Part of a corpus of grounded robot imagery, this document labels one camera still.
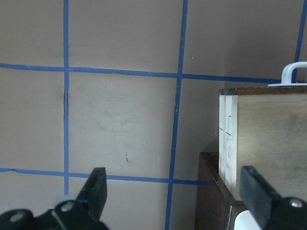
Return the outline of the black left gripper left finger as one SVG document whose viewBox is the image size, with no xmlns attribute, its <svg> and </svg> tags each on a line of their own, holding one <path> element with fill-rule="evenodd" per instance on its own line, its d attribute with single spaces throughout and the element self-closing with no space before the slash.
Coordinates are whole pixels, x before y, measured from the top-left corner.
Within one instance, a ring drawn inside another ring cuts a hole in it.
<svg viewBox="0 0 307 230">
<path fill-rule="evenodd" d="M 40 216 L 28 209 L 0 215 L 2 230 L 106 230 L 100 220 L 107 199 L 105 168 L 94 168 L 79 194 L 64 200 Z"/>
</svg>

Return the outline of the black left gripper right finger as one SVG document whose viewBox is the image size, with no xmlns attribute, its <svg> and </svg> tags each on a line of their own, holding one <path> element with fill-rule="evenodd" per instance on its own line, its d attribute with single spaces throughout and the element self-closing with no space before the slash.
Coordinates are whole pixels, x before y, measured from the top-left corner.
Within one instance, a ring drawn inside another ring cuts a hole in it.
<svg viewBox="0 0 307 230">
<path fill-rule="evenodd" d="M 253 166 L 241 168 L 240 196 L 262 230 L 307 228 L 307 202 L 280 195 Z"/>
</svg>

